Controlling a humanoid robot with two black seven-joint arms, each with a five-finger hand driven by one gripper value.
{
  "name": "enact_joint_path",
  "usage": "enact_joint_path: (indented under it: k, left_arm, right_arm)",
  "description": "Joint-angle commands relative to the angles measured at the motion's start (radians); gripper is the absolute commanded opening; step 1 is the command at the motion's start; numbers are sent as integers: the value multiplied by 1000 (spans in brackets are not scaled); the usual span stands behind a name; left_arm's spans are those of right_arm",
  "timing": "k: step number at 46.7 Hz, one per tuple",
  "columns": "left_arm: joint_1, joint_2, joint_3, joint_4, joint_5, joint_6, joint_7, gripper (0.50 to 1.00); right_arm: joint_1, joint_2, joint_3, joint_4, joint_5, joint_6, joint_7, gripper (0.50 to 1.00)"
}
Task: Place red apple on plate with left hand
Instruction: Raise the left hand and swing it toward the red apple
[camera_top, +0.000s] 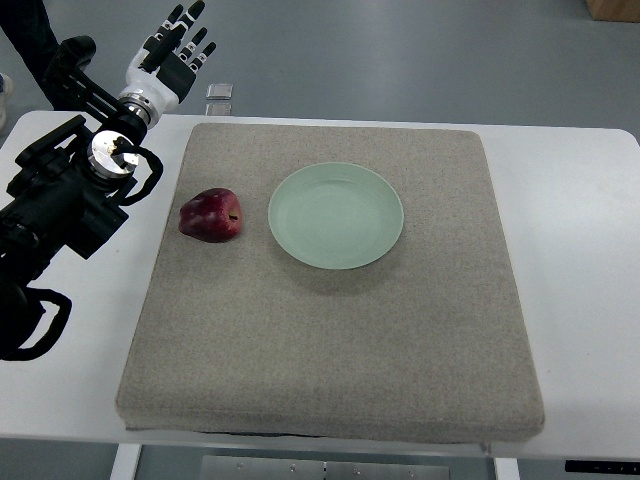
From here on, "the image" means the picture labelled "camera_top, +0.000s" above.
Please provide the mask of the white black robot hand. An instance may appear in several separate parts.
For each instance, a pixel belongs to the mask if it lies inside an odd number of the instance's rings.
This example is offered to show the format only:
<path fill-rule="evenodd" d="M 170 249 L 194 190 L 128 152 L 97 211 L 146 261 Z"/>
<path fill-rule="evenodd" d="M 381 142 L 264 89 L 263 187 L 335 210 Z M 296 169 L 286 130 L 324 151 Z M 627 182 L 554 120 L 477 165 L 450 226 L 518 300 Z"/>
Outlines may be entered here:
<path fill-rule="evenodd" d="M 118 100 L 151 128 L 184 101 L 199 70 L 216 50 L 203 45 L 207 29 L 192 28 L 205 9 L 203 1 L 177 5 L 131 60 L 126 87 Z"/>

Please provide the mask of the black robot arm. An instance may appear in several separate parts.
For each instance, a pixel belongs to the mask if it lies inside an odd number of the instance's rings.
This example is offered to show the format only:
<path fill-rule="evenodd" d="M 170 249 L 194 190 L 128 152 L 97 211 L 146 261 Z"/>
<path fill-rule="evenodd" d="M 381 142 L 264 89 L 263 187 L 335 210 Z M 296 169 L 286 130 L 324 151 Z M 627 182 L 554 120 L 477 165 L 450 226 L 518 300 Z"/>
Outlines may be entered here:
<path fill-rule="evenodd" d="M 142 148 L 150 126 L 84 73 L 96 46 L 63 41 L 46 82 L 77 115 L 29 145 L 1 211 L 1 358 L 30 361 L 60 339 L 72 302 L 31 287 L 63 247 L 89 258 L 148 196 L 163 165 Z"/>

